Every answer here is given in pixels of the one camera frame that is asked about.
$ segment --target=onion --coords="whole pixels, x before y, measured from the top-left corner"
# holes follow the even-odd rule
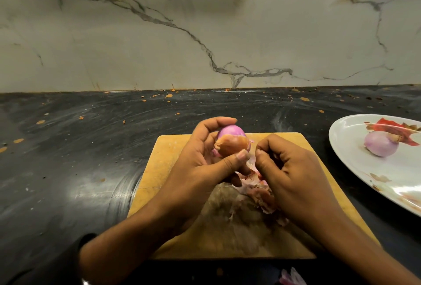
[[[364,139],[364,146],[374,155],[385,157],[396,152],[400,136],[388,132],[373,131]]]
[[[244,149],[250,151],[251,143],[240,127],[228,125],[219,131],[213,147],[222,157],[227,157]]]

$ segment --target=oval plate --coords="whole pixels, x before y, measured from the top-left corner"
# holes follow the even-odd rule
[[[371,131],[401,136],[391,156],[379,157],[364,147]],[[380,194],[421,216],[421,122],[378,114],[340,118],[329,130],[329,141],[340,160]]]

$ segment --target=plate rim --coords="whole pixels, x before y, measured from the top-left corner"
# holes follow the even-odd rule
[[[362,114],[352,114],[352,115],[348,115],[348,116],[346,116],[346,117],[341,117],[341,118],[339,118],[339,119],[337,119],[336,121],[334,121],[334,123],[332,123],[332,125],[330,126],[330,128],[329,128],[329,143],[330,143],[330,146],[332,147],[332,149],[333,149],[333,151],[334,151],[334,153],[336,154],[336,156],[339,158],[339,160],[356,176],[356,177],[358,177],[361,181],[363,181],[364,183],[366,183],[369,187],[371,187],[371,189],[373,189],[374,191],[376,191],[377,193],[379,193],[379,194],[381,194],[383,197],[386,197],[387,199],[389,199],[390,201],[392,201],[393,203],[395,203],[395,204],[397,204],[397,205],[399,205],[400,207],[402,207],[402,208],[404,208],[405,210],[407,210],[407,211],[409,211],[409,212],[411,212],[411,213],[413,213],[413,214],[415,214],[415,215],[417,215],[417,216],[419,216],[419,217],[421,217],[421,212],[420,211],[416,211],[416,210],[414,210],[413,208],[411,208],[410,206],[408,206],[407,204],[405,204],[405,203],[403,203],[403,202],[400,202],[398,199],[392,199],[392,198],[390,198],[389,196],[387,196],[386,194],[384,194],[382,191],[378,191],[378,190],[376,190],[369,182],[367,182],[366,180],[364,180],[364,179],[362,179],[361,177],[360,177],[360,175],[359,174],[357,174],[357,173],[355,173],[355,171],[353,170],[353,167],[352,166],[350,166],[349,165],[349,163],[346,161],[346,158],[344,158],[344,157],[341,157],[340,156],[340,152],[339,152],[339,154],[338,154],[338,150],[337,149],[335,149],[335,147],[334,147],[334,145],[332,144],[332,136],[333,136],[333,132],[334,132],[334,130],[333,130],[333,128],[334,127],[337,127],[338,126],[338,123],[339,122],[341,122],[341,121],[343,121],[343,120],[345,120],[345,119],[347,119],[347,118],[351,118],[351,117],[363,117],[363,116],[378,116],[378,117],[386,117],[386,118],[388,118],[388,117],[392,117],[392,118],[400,118],[400,119],[403,119],[403,120],[406,120],[406,121],[410,121],[410,122],[417,122],[417,123],[421,123],[421,121],[416,121],[416,120],[413,120],[413,119],[410,119],[410,118],[403,118],[403,117],[397,117],[397,116],[393,116],[393,115],[385,115],[385,114],[371,114],[371,113],[362,113]]]

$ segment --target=wooden cutting board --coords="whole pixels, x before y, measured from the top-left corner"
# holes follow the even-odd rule
[[[248,133],[259,142],[269,133]],[[301,133],[277,133],[295,144],[314,151]],[[182,148],[190,138],[186,135],[160,136],[152,150],[145,172],[134,196],[128,216],[144,206],[159,191]],[[377,243],[360,214],[351,204],[322,161],[333,192],[345,213]],[[153,258],[315,258],[321,247],[297,226],[289,223],[282,228],[253,206],[245,205],[229,220],[231,204],[238,192],[224,183],[217,186],[192,227],[166,242]]]

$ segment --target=fingernail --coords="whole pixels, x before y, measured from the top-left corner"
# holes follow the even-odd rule
[[[251,155],[247,152],[247,150],[241,150],[235,156],[237,157],[239,161],[246,161],[250,159]]]

